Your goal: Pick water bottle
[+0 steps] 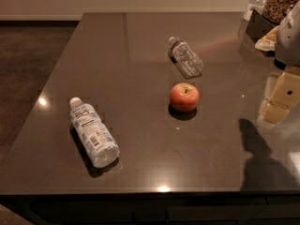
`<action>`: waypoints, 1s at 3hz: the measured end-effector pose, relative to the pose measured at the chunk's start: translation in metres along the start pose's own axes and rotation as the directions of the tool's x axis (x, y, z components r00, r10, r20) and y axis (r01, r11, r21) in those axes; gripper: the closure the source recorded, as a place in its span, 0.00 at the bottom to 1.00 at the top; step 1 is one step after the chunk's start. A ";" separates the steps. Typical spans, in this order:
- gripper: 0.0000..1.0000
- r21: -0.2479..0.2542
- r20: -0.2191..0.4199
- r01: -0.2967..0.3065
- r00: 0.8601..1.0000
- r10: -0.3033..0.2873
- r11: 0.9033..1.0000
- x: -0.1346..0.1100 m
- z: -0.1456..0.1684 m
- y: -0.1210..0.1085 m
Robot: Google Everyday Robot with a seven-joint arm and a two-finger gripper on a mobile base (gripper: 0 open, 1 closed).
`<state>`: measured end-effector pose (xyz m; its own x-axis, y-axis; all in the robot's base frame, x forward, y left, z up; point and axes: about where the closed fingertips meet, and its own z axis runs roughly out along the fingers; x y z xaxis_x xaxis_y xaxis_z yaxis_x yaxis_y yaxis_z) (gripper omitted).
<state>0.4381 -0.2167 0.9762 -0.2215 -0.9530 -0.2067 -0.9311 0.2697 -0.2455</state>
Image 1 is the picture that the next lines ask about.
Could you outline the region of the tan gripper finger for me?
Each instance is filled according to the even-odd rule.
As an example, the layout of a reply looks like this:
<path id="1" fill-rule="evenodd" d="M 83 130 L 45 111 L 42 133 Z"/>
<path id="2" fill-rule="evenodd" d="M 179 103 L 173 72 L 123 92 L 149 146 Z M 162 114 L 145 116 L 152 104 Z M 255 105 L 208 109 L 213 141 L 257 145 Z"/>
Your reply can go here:
<path id="1" fill-rule="evenodd" d="M 290 111 L 282 106 L 267 103 L 262 109 L 262 120 L 272 123 L 279 124 Z"/>
<path id="2" fill-rule="evenodd" d="M 278 76 L 270 103 L 291 110 L 300 102 L 300 67 L 286 67 Z"/>

